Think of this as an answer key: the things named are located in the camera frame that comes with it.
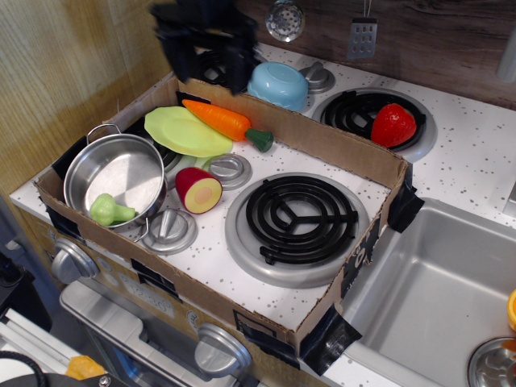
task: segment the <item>stove knob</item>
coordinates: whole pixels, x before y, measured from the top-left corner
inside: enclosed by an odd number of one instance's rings
[[[301,74],[308,81],[309,94],[320,94],[335,86],[335,76],[325,69],[321,62],[315,62],[310,67],[302,69]]]
[[[99,273],[95,262],[74,242],[65,238],[56,241],[56,257],[52,262],[52,275],[64,284],[79,278],[95,277]]]
[[[157,254],[177,254],[191,246],[197,234],[192,215],[167,208],[152,220],[144,244]]]
[[[240,341],[220,327],[204,323],[199,327],[195,362],[211,377],[226,377],[237,369],[251,365],[248,350]]]
[[[251,179],[252,175],[249,161],[235,154],[226,154],[212,159],[207,170],[220,181],[226,191],[241,187]]]

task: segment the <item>light blue bowl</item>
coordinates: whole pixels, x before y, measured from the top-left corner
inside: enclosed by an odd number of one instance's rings
[[[308,81],[287,64],[264,62],[252,72],[248,93],[285,109],[300,111],[306,104]]]

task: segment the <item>toy broccoli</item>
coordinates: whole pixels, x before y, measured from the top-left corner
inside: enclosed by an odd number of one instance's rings
[[[110,226],[114,222],[126,222],[135,217],[134,208],[116,204],[114,198],[108,193],[98,195],[89,213],[94,221],[103,226]]]

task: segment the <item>backsplash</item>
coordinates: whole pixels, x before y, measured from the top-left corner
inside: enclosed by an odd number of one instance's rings
[[[495,74],[516,26],[513,0],[372,1],[376,52],[373,58],[359,60],[346,56],[352,19],[363,16],[364,2],[297,3],[306,16],[305,29],[284,43],[265,27],[273,0],[235,1],[258,22],[262,43],[516,110],[516,84],[500,81]]]

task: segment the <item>red strawberry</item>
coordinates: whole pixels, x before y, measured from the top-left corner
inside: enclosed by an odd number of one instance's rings
[[[371,140],[386,148],[396,147],[416,132],[414,116],[397,103],[381,108],[372,123]]]

